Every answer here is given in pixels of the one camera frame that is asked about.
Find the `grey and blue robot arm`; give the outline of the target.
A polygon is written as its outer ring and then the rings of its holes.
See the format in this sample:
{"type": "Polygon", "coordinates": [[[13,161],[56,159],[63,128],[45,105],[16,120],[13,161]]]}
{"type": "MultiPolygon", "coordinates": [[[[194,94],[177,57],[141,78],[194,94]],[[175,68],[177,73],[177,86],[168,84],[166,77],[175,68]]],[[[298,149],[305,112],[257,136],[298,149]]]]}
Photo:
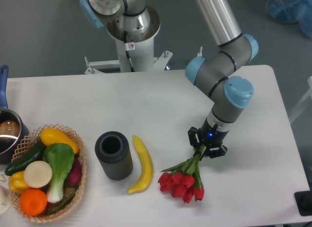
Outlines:
{"type": "MultiPolygon", "coordinates": [[[[185,76],[213,101],[200,128],[188,131],[195,155],[216,158],[227,152],[223,140],[254,94],[252,84],[234,75],[258,53],[257,41],[243,34],[227,0],[195,0],[219,52],[212,59],[193,58],[185,76]]],[[[106,27],[116,41],[121,72],[152,71],[154,36],[160,28],[157,12],[146,0],[80,0],[86,18],[106,27]]]]}

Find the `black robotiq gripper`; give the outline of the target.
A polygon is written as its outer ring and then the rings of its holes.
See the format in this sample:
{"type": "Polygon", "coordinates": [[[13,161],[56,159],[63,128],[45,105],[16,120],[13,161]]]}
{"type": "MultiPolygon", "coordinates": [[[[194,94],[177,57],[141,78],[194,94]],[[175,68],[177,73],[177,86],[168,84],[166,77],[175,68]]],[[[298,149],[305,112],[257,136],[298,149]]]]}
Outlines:
{"type": "Polygon", "coordinates": [[[228,149],[222,145],[225,136],[230,130],[222,129],[219,124],[204,121],[201,128],[191,127],[188,131],[190,145],[194,149],[194,154],[200,156],[200,160],[209,157],[210,159],[224,156],[228,149]]]}

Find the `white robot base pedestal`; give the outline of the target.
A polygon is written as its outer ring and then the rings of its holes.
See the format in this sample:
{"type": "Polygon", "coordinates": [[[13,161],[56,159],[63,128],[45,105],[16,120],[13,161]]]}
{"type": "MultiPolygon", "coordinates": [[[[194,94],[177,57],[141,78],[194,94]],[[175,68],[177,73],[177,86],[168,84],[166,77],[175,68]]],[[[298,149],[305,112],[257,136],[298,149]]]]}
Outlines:
{"type": "Polygon", "coordinates": [[[109,69],[119,68],[121,72],[160,72],[169,70],[168,63],[173,53],[164,50],[154,56],[154,38],[160,30],[160,18],[156,10],[146,6],[137,16],[120,15],[108,23],[90,12],[89,18],[97,27],[106,27],[115,40],[118,59],[112,61],[86,62],[86,74],[100,74],[109,69]]]}

